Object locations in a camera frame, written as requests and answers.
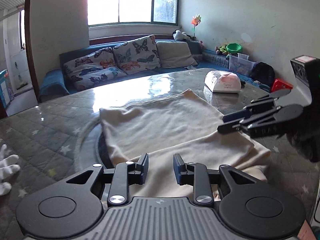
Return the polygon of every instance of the stuffed animal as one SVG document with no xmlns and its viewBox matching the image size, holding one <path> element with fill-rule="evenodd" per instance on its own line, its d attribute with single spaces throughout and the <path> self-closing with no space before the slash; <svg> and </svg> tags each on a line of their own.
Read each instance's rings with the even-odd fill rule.
<svg viewBox="0 0 320 240">
<path fill-rule="evenodd" d="M 199 41 L 199 45 L 200 45 L 201 49 L 203 49 L 203 42 L 202 41 Z"/>
<path fill-rule="evenodd" d="M 216 46 L 214 49 L 216 50 L 217 54 L 222 53 L 222 55 L 225 55 L 225 56 L 228 55 L 228 51 L 227 51 L 226 45 L 221 46 L 220 48 L 218 46 Z"/>
<path fill-rule="evenodd" d="M 185 32 L 182 33 L 179 30 L 175 30 L 172 35 L 176 41 L 191 41 L 190 35 L 187 35 Z"/>
</svg>

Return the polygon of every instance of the toy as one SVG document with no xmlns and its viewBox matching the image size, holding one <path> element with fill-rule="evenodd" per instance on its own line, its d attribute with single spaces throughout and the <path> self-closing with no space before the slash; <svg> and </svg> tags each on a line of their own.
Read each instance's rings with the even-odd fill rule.
<svg viewBox="0 0 320 240">
<path fill-rule="evenodd" d="M 199 45 L 200 45 L 201 49 L 203 49 L 203 42 L 202 41 L 199 41 Z"/>
<path fill-rule="evenodd" d="M 271 92 L 275 92 L 277 90 L 284 89 L 284 88 L 293 89 L 293 85 L 291 85 L 290 83 L 288 83 L 280 78 L 277 78 L 275 80 L 275 82 L 273 83 L 273 86 L 271 88 Z"/>
<path fill-rule="evenodd" d="M 228 51 L 227 51 L 227 48 L 226 48 L 226 45 L 224 46 L 221 46 L 220 48 L 218 46 L 216 46 L 215 48 L 215 51 L 216 53 L 219 55 L 220 53 L 222 53 L 222 55 L 228 55 Z"/>
<path fill-rule="evenodd" d="M 191 24 L 193 24 L 193 40 L 196 38 L 196 35 L 195 35 L 196 26 L 198 26 L 200 22 L 201 22 L 200 14 L 196 14 L 195 17 L 192 17 Z"/>
<path fill-rule="evenodd" d="M 191 41 L 190 35 L 187 35 L 185 32 L 181 32 L 179 30 L 175 30 L 172 35 L 175 41 Z"/>
</svg>

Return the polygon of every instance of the door frame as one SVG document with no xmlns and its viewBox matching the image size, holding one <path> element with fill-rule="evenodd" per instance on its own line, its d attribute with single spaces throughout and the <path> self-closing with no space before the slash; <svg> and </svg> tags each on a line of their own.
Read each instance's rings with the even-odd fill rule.
<svg viewBox="0 0 320 240">
<path fill-rule="evenodd" d="M 36 98 L 38 103 L 39 101 L 39 85 L 36 76 L 35 65 L 33 63 L 32 57 L 32 49 L 31 49 L 31 37 L 30 37 L 30 0 L 25 0 L 24 3 L 24 32 L 26 38 L 26 54 L 27 54 L 27 61 L 28 67 L 31 77 L 31 82 L 33 86 L 33 90 L 35 92 Z"/>
</svg>

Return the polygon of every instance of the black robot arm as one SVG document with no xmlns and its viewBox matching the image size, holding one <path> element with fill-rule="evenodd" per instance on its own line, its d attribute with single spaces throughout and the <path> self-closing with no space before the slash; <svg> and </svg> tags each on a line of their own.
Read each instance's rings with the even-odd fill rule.
<svg viewBox="0 0 320 240">
<path fill-rule="evenodd" d="M 225 115 L 218 132 L 228 134 L 243 131 L 251 138 L 286 134 L 299 154 L 310 160 L 320 160 L 320 59 L 302 56 L 291 60 L 295 75 L 310 89 L 309 106 L 292 104 L 277 106 L 276 101 L 291 90 L 282 89 L 253 100 L 243 110 Z"/>
<path fill-rule="evenodd" d="M 179 185 L 193 198 L 129 197 L 128 187 L 145 183 L 148 155 L 115 169 L 93 166 L 25 197 L 16 209 L 27 240 L 294 240 L 305 223 L 300 200 L 229 165 L 210 170 L 173 156 Z M 102 208 L 104 185 L 111 184 Z M 216 184 L 221 201 L 214 201 Z"/>
</svg>

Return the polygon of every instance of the sofa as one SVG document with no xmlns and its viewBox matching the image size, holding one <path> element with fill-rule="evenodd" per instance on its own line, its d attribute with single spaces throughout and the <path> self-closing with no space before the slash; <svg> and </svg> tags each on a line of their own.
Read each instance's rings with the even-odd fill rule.
<svg viewBox="0 0 320 240">
<path fill-rule="evenodd" d="M 162 43 L 163 41 L 169 42 L 167 44 L 170 44 L 171 42 L 176 42 L 174 40 L 156 40 L 156 43 L 158 44 L 158 42 L 160 41 Z M 211 51 L 208 49 L 202 49 L 200 44 L 197 41 L 186 41 L 186 43 L 188 44 L 192 57 L 195 59 L 198 65 L 186 65 L 183 67 L 176 67 L 176 68 L 157 67 L 150 70 L 147 69 L 144 71 L 140 71 L 138 73 L 128 74 L 126 76 L 117 77 L 111 80 L 106 79 L 104 81 L 100 81 L 97 84 L 94 84 L 92 87 L 110 84 L 114 82 L 120 82 L 120 81 L 133 79 L 133 78 L 151 76 L 151 75 L 162 74 L 162 73 L 184 71 L 184 70 L 190 70 L 190 69 L 197 69 L 197 68 L 212 68 L 215 70 L 230 71 L 228 69 L 229 61 L 226 60 L 226 56 L 217 55 L 214 51 Z M 73 51 L 60 54 L 59 55 L 60 68 L 49 71 L 46 74 L 42 84 L 40 85 L 40 91 L 39 91 L 40 101 L 44 102 L 50 99 L 74 94 L 80 91 L 75 87 L 74 82 L 72 82 L 72 80 L 68 77 L 66 73 L 66 68 L 65 68 L 66 62 L 69 62 L 76 58 L 84 57 L 90 53 L 93 53 L 97 50 L 101 50 L 103 48 L 107 48 L 107 47 L 118 48 L 122 44 L 124 44 L 124 42 L 106 43 L 106 44 L 90 46 L 87 48 L 73 50 Z M 261 85 L 261 84 L 258 85 L 254 83 L 254 80 L 252 80 L 250 77 L 241 75 L 239 73 L 236 73 L 236 74 L 238 75 L 240 80 L 253 84 L 254 86 L 260 87 L 266 91 L 269 91 L 268 86 Z"/>
</svg>

